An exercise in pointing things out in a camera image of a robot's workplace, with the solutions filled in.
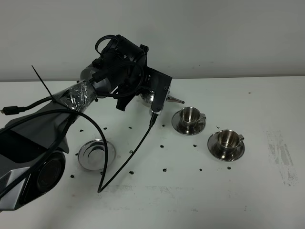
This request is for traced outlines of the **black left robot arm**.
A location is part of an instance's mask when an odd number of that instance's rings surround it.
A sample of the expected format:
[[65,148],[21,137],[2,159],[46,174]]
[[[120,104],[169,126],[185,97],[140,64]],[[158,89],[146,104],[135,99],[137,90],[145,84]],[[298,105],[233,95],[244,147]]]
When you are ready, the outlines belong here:
[[17,210],[53,189],[65,169],[66,134],[97,98],[111,97],[124,111],[137,95],[153,92],[150,125],[163,109],[172,78],[147,65],[149,48],[120,35],[102,38],[108,44],[81,72],[75,85],[26,106],[4,107],[18,115],[38,105],[32,114],[10,120],[0,130],[0,209]]

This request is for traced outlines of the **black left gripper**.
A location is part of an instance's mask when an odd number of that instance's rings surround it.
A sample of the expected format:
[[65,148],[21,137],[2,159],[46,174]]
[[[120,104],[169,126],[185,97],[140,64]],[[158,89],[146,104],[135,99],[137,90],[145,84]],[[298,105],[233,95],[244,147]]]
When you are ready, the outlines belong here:
[[172,77],[148,67],[148,50],[149,48],[145,45],[118,44],[116,46],[116,54],[133,63],[125,67],[128,78],[118,87],[118,95],[131,94],[118,98],[116,109],[124,112],[135,96],[155,92],[151,108],[155,113],[161,110],[169,93]]

